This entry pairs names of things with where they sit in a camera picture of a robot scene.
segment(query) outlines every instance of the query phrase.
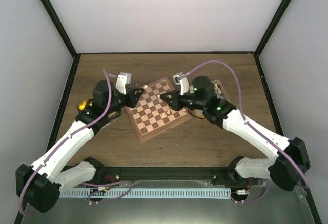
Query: gray wall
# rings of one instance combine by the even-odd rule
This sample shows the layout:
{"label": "gray wall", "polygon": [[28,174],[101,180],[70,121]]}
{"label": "gray wall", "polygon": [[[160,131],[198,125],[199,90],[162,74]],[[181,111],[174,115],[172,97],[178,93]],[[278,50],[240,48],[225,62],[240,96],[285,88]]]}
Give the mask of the gray wall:
{"label": "gray wall", "polygon": [[0,0],[0,222],[18,211],[15,171],[45,149],[72,63],[39,0]]}
{"label": "gray wall", "polygon": [[306,174],[319,214],[328,223],[328,0],[292,0],[260,59],[289,137],[307,145]]}
{"label": "gray wall", "polygon": [[253,51],[281,0],[51,0],[77,52]]}

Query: black frame bar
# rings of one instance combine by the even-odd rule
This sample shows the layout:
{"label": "black frame bar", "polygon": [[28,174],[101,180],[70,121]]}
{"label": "black frame bar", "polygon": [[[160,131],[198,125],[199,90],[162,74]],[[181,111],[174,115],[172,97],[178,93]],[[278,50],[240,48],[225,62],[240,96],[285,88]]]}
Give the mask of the black frame bar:
{"label": "black frame bar", "polygon": [[[62,23],[60,22],[59,17],[57,16],[50,0],[41,0],[44,8],[48,12],[54,26],[56,27],[57,31],[59,32],[63,42],[65,43],[67,49],[69,50],[70,54],[73,57],[73,63],[71,66],[71,70],[67,79],[67,83],[64,89],[63,96],[60,101],[59,109],[57,112],[57,116],[55,119],[55,123],[50,135],[50,139],[48,142],[47,150],[49,150],[56,142],[57,134],[59,131],[60,123],[64,115],[65,107],[67,104],[67,100],[73,85],[75,73],[78,67],[78,63],[81,57],[81,54],[77,54],[77,52],[74,49],[74,46],[72,45]],[[273,118],[273,122],[275,125],[276,132],[283,135],[283,130],[281,127],[281,124],[279,122],[279,118],[274,106],[274,102],[272,100],[270,90],[267,84],[267,81],[264,76],[264,72],[261,67],[261,63],[259,60],[259,55],[262,53],[263,49],[265,48],[267,42],[269,41],[271,35],[273,34],[275,28],[277,27],[280,19],[282,18],[285,10],[287,9],[288,5],[290,4],[291,0],[282,0],[274,17],[272,18],[267,30],[265,31],[258,47],[256,48],[255,52],[253,51],[243,51],[243,52],[129,52],[129,53],[115,53],[115,52],[109,52],[109,53],[83,53],[83,54],[254,54],[255,63],[257,66],[257,69],[259,71],[259,75],[262,81],[263,89],[266,95],[266,99],[269,104],[271,116]],[[217,168],[206,168],[206,167],[196,167],[196,168],[188,168],[188,167],[179,167],[179,168],[153,168],[153,167],[106,167],[106,170],[109,172],[114,172],[117,174],[120,174],[120,179],[186,179],[186,178],[192,178],[192,179],[198,179],[198,180],[210,180],[212,178],[213,180],[213,174],[220,172],[224,172],[227,170],[226,167],[217,167]],[[315,203],[313,201],[312,195],[310,190],[307,190],[307,202],[310,206],[312,216],[314,218],[315,223],[322,223],[318,214],[318,211],[316,209]],[[18,213],[17,218],[15,220],[15,224],[22,223],[23,216]]]}

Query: light chessboard square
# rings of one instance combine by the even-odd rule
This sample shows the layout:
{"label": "light chessboard square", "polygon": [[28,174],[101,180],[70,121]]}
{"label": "light chessboard square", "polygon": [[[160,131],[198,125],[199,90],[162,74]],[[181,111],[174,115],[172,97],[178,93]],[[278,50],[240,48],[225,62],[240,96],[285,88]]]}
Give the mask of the light chessboard square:
{"label": "light chessboard square", "polygon": [[126,107],[128,116],[141,142],[191,118],[191,115],[186,111],[174,111],[157,97],[159,94],[174,90],[167,77],[152,82],[147,86],[136,108]]}

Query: purple cable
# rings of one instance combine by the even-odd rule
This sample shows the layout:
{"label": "purple cable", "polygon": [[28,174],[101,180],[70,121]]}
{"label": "purple cable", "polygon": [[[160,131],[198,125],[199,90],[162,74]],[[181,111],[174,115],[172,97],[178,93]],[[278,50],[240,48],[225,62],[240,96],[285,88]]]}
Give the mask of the purple cable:
{"label": "purple cable", "polygon": [[[266,188],[265,192],[261,196],[259,196],[258,198],[254,199],[254,200],[251,200],[251,201],[247,201],[247,202],[245,201],[245,202],[243,202],[243,204],[245,204],[245,203],[253,203],[253,202],[256,202],[258,200],[261,200],[268,193],[269,189],[270,189],[270,184],[268,184],[268,187]],[[234,200],[233,197],[230,197],[230,198],[231,198],[231,200],[233,202],[238,202],[238,201]]]}
{"label": "purple cable", "polygon": [[[106,108],[104,110],[104,112],[101,114],[100,117],[98,117],[96,120],[86,124],[85,126],[75,130],[74,132],[72,132],[70,135],[73,136],[75,134],[77,134],[78,132],[82,131],[83,129],[85,128],[88,128],[90,126],[92,126],[93,124],[97,123],[98,121],[100,121],[106,114],[107,114],[107,111],[109,110],[109,107],[110,107],[110,104],[111,104],[111,100],[112,100],[112,87],[111,87],[111,83],[109,81],[109,74],[103,69],[102,72],[104,73],[105,75],[105,78],[106,78],[106,81],[107,81],[107,85],[108,85],[108,102],[107,102],[107,105],[106,105]],[[46,163],[47,161],[49,161],[49,159],[53,156],[53,154],[56,153],[56,151],[67,141],[69,140],[69,137],[66,137],[64,138],[59,144],[58,146],[56,146],[53,151],[51,153],[49,153],[49,155],[46,157],[46,159],[44,160],[44,163]],[[36,176],[36,174],[40,171],[40,169],[42,168],[43,166],[40,165],[33,173],[32,175],[30,176],[30,178],[27,180],[27,182],[25,183],[24,187],[23,187],[23,190],[19,196],[19,212],[22,214],[22,215],[29,215],[29,214],[32,214],[33,211],[30,211],[30,212],[25,212],[24,209],[23,209],[23,198],[24,198],[24,195],[26,193],[26,190],[28,188],[28,186],[30,185],[32,179]]]}
{"label": "purple cable", "polygon": [[[121,185],[121,184],[130,184],[132,185],[132,183],[130,181],[120,181],[120,182],[115,182],[115,183],[109,183],[109,184],[104,184],[104,185],[95,185],[95,184],[90,184],[90,183],[82,183],[81,185],[84,185],[84,186],[89,186],[89,187],[111,187],[111,186],[116,186],[116,185]],[[111,199],[111,200],[107,200],[107,201],[101,201],[101,202],[98,202],[99,204],[103,205],[105,203],[109,203],[109,202],[113,202],[113,201],[116,201],[116,200],[119,200],[121,198],[123,198],[125,195],[127,195],[130,191],[132,190],[132,188],[130,187],[125,193],[123,193],[121,196],[117,197],[117,198],[114,198],[114,199]],[[98,193],[98,192],[102,192],[102,191],[95,191],[95,192],[91,192],[88,196],[88,201],[89,203],[92,203],[90,197],[95,194],[95,193]]]}
{"label": "purple cable", "polygon": [[200,67],[209,64],[209,63],[219,63],[224,65],[226,68],[228,68],[230,70],[230,72],[232,73],[232,75],[235,78],[236,84],[237,84],[237,88],[238,88],[238,95],[239,95],[239,110],[240,110],[240,114],[242,119],[245,121],[245,123],[251,128],[253,129],[258,135],[260,135],[262,138],[264,138],[270,145],[272,145],[276,150],[278,150],[292,165],[293,167],[296,169],[296,171],[299,173],[299,175],[302,177],[302,179],[305,182],[305,188],[309,188],[309,181],[306,178],[306,176],[303,174],[302,170],[297,166],[297,164],[282,150],[280,149],[275,143],[273,143],[269,138],[267,138],[264,134],[262,134],[260,131],[258,131],[252,124],[250,124],[247,120],[246,120],[246,116],[242,110],[242,102],[241,102],[241,87],[240,87],[240,83],[239,80],[237,78],[236,73],[233,71],[233,69],[226,63],[222,62],[221,60],[210,60],[210,61],[206,61],[200,65],[198,65],[196,68],[192,69],[191,71],[187,72],[186,74],[182,75],[180,77],[180,79],[185,78],[187,76],[189,76],[191,73],[193,73],[194,71],[196,71],[197,69],[199,69]]}

